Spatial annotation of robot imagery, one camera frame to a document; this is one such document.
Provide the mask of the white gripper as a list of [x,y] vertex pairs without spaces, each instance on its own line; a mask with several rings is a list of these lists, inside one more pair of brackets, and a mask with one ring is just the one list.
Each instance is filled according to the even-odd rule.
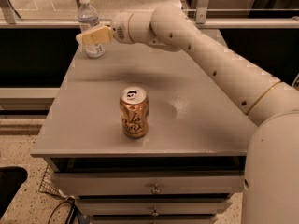
[[132,44],[129,33],[129,21],[132,16],[132,12],[118,12],[111,19],[112,31],[107,26],[96,26],[76,35],[76,40],[80,45],[105,44],[110,43],[114,36],[120,43]]

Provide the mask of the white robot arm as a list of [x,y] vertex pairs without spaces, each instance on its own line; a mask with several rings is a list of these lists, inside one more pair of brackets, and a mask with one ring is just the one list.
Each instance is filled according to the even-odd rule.
[[80,45],[143,43],[184,50],[258,126],[248,145],[242,224],[298,224],[299,91],[203,34],[174,5],[121,12],[76,36]]

